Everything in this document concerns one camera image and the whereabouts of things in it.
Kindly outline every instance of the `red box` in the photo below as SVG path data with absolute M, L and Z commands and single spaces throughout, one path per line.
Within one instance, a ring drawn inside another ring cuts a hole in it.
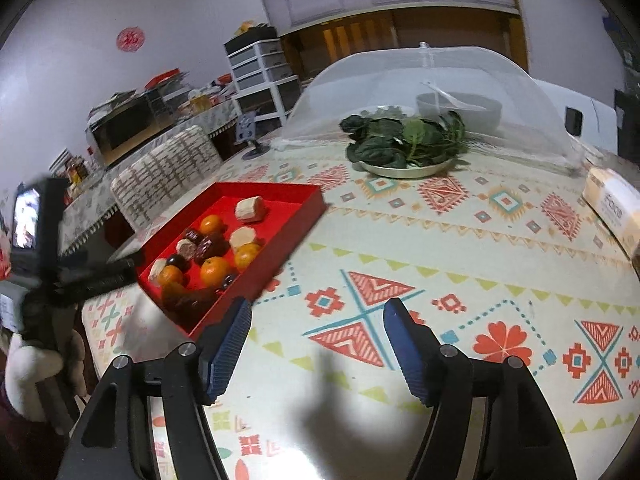
M 222 319 L 233 298 L 242 296 L 253 301 L 260 296 L 277 270 L 284 264 L 309 230 L 322 216 L 326 208 L 319 186 L 305 184 L 263 184 L 252 182 L 217 182 L 198 195 L 188 206 L 167 222 L 142 247 L 144 262 L 138 267 L 138 283 L 148 296 L 162 308 L 160 288 L 149 282 L 149 271 L 158 258 L 167 258 L 175 253 L 175 245 L 187 227 L 199 229 L 205 216 L 217 214 L 226 224 L 225 238 L 242 222 L 236 219 L 236 204 L 252 196 L 261 196 L 267 206 L 267 215 L 261 222 L 249 224 L 253 227 L 263 247 L 255 260 L 233 281 L 209 311 L 196 323 L 172 319 L 197 339 L 204 327 Z M 225 259 L 234 265 L 233 251 L 229 249 Z M 200 267 L 191 263 L 187 272 L 187 290 L 203 288 L 200 282 Z
M 174 75 L 177 75 L 179 73 L 180 69 L 174 68 L 173 70 L 169 70 L 169 72 L 164 72 L 163 74 L 157 75 L 145 85 L 145 88 L 147 90 L 151 90 L 154 86 L 159 85 L 162 81 L 169 79 L 170 77 L 173 77 Z

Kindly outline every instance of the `microwave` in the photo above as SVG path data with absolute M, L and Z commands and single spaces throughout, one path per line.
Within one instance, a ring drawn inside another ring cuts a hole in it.
M 158 90 L 152 89 L 133 95 L 90 122 L 86 140 L 96 163 L 108 169 L 172 126 L 171 110 Z

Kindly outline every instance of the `pastry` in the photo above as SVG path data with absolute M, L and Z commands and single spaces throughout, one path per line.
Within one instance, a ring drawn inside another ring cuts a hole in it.
M 175 251 L 188 262 L 193 260 L 197 248 L 198 246 L 196 244 L 186 238 L 183 238 L 175 245 Z
M 166 260 L 164 258 L 158 258 L 151 266 L 151 270 L 149 271 L 149 281 L 155 286 L 160 286 L 160 283 L 158 283 L 158 276 L 160 276 L 160 272 L 162 272 L 162 269 L 165 267 Z
M 255 229 L 252 227 L 241 227 L 236 229 L 231 233 L 229 237 L 229 244 L 231 248 L 236 252 L 239 247 L 245 244 L 253 244 L 255 243 L 257 235 L 255 233 Z
M 244 223 L 259 222 L 267 214 L 267 208 L 261 196 L 245 198 L 236 205 L 236 218 Z
M 178 267 L 178 269 L 180 269 L 182 272 L 187 272 L 191 267 L 191 264 L 189 263 L 187 258 L 182 256 L 181 254 L 172 254 L 167 258 L 166 264 Z
M 204 236 L 200 231 L 196 231 L 196 229 L 194 229 L 193 227 L 187 227 L 182 233 L 182 238 L 186 238 L 187 240 L 190 240 L 194 244 L 198 245 L 202 241 Z
M 202 265 L 208 258 L 224 256 L 228 250 L 229 242 L 225 240 L 225 237 L 220 233 L 212 233 L 202 239 L 196 249 L 193 261 L 198 265 Z

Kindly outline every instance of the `metal screw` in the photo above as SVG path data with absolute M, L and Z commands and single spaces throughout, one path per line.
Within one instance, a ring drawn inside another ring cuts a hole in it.
M 196 345 L 194 345 L 194 343 L 185 343 L 183 345 L 180 345 L 180 348 L 178 348 L 178 354 L 185 357 L 187 357 L 187 355 L 193 354 L 195 351 Z
M 120 369 L 129 364 L 129 358 L 126 355 L 119 355 L 113 360 L 113 367 Z
M 442 345 L 440 347 L 440 353 L 444 355 L 444 357 L 455 357 L 458 355 L 458 349 L 453 345 Z
M 511 368 L 522 368 L 522 365 L 524 363 L 522 362 L 522 359 L 520 359 L 519 357 L 516 357 L 515 355 L 511 355 L 507 357 L 507 364 Z

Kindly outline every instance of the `chair back cushion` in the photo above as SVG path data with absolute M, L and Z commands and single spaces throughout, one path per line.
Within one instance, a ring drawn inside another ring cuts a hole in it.
M 222 164 L 200 126 L 192 126 L 121 172 L 111 183 L 120 211 L 136 232 Z

